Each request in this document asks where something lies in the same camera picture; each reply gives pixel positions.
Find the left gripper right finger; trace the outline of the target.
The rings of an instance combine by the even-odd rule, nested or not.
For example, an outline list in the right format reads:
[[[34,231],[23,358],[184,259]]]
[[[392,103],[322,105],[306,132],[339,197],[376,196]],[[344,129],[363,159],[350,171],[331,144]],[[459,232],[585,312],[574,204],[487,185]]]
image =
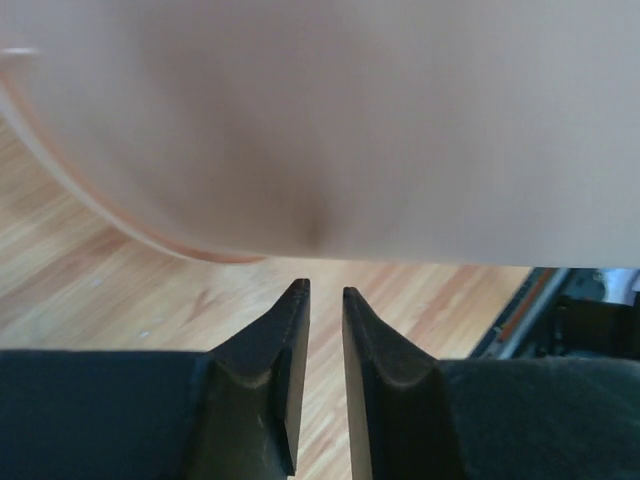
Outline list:
[[[635,479],[639,365],[439,360],[343,292],[356,479]]]

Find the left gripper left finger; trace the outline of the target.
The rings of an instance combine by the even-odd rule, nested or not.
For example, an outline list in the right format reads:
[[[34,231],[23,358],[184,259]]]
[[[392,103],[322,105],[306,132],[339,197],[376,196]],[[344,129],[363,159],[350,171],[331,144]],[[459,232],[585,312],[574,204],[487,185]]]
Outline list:
[[[5,479],[295,473],[310,283],[210,351],[5,350]]]

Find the orange plastic bucket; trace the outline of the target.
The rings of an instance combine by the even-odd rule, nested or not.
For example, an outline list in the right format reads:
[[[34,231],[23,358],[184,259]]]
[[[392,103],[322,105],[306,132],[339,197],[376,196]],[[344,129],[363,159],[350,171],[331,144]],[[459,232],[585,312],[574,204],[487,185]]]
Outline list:
[[[1,112],[183,257],[639,263],[635,1],[5,1]]]

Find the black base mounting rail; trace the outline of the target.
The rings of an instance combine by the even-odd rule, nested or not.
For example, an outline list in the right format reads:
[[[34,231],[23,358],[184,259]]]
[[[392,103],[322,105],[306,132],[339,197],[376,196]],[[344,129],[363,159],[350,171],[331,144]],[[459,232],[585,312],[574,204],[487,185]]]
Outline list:
[[[639,271],[532,269],[471,358],[639,359]]]

